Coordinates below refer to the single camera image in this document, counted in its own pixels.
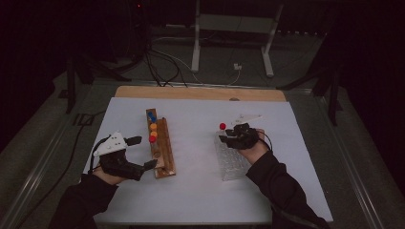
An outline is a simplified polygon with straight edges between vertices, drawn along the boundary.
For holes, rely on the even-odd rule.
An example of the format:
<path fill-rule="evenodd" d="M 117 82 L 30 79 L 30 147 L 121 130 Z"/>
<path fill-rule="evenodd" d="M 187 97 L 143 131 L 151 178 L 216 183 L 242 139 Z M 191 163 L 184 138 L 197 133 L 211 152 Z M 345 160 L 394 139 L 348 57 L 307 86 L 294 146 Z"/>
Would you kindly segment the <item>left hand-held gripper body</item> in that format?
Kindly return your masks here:
<path fill-rule="evenodd" d="M 120 132 L 115 132 L 102 138 L 92 151 L 92 160 L 98 158 L 97 166 L 92 166 L 93 170 L 101 167 L 102 170 L 112 176 L 124 177 L 139 181 L 145 172 L 143 166 L 129 162 L 126 159 L 126 149 L 128 145 L 124 141 Z"/>

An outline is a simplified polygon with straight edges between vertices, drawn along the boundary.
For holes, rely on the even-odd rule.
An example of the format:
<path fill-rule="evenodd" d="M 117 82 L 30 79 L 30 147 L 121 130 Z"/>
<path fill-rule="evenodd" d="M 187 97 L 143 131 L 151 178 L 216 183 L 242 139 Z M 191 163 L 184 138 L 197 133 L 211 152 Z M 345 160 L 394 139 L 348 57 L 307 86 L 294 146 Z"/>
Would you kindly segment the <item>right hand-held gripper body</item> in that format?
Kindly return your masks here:
<path fill-rule="evenodd" d="M 260 117 L 260 114 L 241 114 L 238 118 L 236 118 L 232 122 L 233 128 L 231 129 L 237 134 L 236 136 L 231 136 L 236 137 L 236 140 L 226 142 L 226 146 L 237 150 L 249 149 L 254 146 L 259 140 L 259 137 L 256 129 L 251 128 L 248 122 Z"/>

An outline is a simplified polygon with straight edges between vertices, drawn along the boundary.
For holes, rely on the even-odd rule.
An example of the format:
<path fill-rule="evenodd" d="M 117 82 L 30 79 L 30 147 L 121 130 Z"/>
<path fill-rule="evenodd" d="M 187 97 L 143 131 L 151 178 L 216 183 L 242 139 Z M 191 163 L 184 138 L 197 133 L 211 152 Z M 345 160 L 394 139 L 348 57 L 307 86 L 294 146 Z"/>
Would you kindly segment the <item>wooden test tube rack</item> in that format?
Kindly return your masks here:
<path fill-rule="evenodd" d="M 176 174 L 176 165 L 173 157 L 167 120 L 165 117 L 159 117 L 155 109 L 147 109 L 146 118 L 149 136 L 152 132 L 150 129 L 150 124 L 152 124 L 152 122 L 150 119 L 151 117 L 147 115 L 147 112 L 153 113 L 153 117 L 157 119 L 156 124 L 158 126 L 156 129 L 156 132 L 158 133 L 157 143 L 156 145 L 150 144 L 152 158 L 158 161 L 158 164 L 155 167 L 155 178 L 174 176 Z"/>

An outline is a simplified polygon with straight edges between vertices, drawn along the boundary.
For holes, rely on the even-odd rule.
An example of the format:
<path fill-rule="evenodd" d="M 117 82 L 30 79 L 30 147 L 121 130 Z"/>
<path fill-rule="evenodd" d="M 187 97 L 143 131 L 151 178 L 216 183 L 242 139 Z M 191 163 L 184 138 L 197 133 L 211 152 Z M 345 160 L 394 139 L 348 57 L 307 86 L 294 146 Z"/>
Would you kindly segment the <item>clear plastic test tube rack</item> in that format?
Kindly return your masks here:
<path fill-rule="evenodd" d="M 223 181 L 243 178 L 250 164 L 236 149 L 228 148 L 221 141 L 223 135 L 225 135 L 225 131 L 218 131 L 214 138 L 221 178 Z"/>

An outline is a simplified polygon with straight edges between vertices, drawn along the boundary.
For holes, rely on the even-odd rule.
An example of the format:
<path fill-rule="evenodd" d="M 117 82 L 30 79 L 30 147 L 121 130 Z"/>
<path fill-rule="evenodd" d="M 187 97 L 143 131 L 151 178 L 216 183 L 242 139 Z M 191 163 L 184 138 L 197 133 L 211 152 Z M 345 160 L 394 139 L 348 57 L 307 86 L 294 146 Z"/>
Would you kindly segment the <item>person's right hand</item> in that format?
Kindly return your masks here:
<path fill-rule="evenodd" d="M 251 165 L 253 165 L 269 150 L 269 146 L 265 142 L 265 131 L 263 129 L 257 129 L 256 132 L 259 140 L 255 143 L 255 145 L 249 149 L 239 150 L 239 153 L 245 157 Z"/>

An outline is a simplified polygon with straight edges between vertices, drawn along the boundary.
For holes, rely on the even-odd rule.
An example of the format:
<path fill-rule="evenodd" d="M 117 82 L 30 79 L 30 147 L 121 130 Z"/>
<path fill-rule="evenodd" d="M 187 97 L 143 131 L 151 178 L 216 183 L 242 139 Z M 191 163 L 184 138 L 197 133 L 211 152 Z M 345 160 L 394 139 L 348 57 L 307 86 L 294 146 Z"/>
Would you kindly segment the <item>person's left hand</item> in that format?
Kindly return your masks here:
<path fill-rule="evenodd" d="M 101 167 L 94 169 L 93 175 L 102 179 L 103 181 L 105 181 L 106 183 L 108 183 L 110 185 L 118 185 L 122 181 L 125 180 L 124 177 L 116 177 L 116 176 L 112 176 L 112 175 L 105 173 Z"/>

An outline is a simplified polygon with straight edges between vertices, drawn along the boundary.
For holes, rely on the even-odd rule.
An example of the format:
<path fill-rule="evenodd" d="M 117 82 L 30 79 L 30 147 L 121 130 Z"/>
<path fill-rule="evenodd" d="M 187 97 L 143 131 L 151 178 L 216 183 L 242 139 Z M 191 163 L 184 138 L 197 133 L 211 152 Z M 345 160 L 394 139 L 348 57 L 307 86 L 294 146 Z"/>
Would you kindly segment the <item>white table mat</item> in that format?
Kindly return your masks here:
<path fill-rule="evenodd" d="M 269 223 L 267 199 L 247 177 L 224 181 L 216 154 L 220 124 L 245 116 L 270 137 L 273 152 L 301 184 L 309 206 L 325 220 L 332 215 L 291 106 L 287 102 L 119 98 L 110 100 L 97 136 L 114 132 L 148 136 L 146 112 L 166 119 L 176 165 L 172 177 L 146 172 L 119 185 L 96 222 L 108 224 Z"/>

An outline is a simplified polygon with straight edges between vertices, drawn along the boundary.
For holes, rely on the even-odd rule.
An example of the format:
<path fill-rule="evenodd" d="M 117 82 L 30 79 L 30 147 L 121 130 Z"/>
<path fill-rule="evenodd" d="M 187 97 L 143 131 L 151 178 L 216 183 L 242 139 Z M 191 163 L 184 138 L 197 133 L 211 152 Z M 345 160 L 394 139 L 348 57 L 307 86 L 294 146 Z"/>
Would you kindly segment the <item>black tripod stand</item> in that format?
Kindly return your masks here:
<path fill-rule="evenodd" d="M 101 62 L 86 53 L 70 54 L 66 61 L 67 89 L 61 92 L 61 96 L 67 99 L 67 114 L 73 110 L 76 103 L 75 77 L 78 76 L 83 84 L 92 84 L 95 78 L 93 77 L 91 69 L 101 71 L 116 81 L 130 81 L 129 78 L 121 76 L 107 68 Z"/>

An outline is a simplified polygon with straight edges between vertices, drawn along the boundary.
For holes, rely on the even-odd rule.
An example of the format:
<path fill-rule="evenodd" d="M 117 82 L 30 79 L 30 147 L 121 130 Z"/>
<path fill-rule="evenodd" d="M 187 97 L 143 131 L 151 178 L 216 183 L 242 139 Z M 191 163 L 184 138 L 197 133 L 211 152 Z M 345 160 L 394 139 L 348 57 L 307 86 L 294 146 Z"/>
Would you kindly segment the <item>white metal stand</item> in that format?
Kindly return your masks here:
<path fill-rule="evenodd" d="M 261 48 L 261 56 L 263 59 L 266 76 L 274 76 L 269 51 L 277 32 L 279 20 L 284 8 L 283 4 L 278 4 L 275 8 L 274 15 L 269 18 L 201 13 L 201 0 L 196 0 L 195 6 L 194 47 L 191 59 L 192 73 L 197 73 L 200 67 L 201 30 L 241 31 L 267 34 L 267 42 Z"/>

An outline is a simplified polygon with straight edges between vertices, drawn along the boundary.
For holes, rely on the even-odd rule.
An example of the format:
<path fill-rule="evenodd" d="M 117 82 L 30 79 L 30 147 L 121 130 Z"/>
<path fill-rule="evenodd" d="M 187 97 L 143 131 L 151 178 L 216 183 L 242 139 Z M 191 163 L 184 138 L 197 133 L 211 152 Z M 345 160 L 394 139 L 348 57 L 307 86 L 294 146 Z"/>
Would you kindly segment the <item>black metal stand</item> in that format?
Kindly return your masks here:
<path fill-rule="evenodd" d="M 326 92 L 329 94 L 328 103 L 328 118 L 333 126 L 337 125 L 336 112 L 339 108 L 338 104 L 338 91 L 340 72 L 342 65 L 334 65 L 332 67 L 323 67 L 316 70 L 314 73 L 307 73 L 306 75 L 286 84 L 278 86 L 277 90 L 289 91 L 292 90 L 314 78 L 317 79 L 315 85 L 311 89 L 314 96 L 324 96 Z"/>

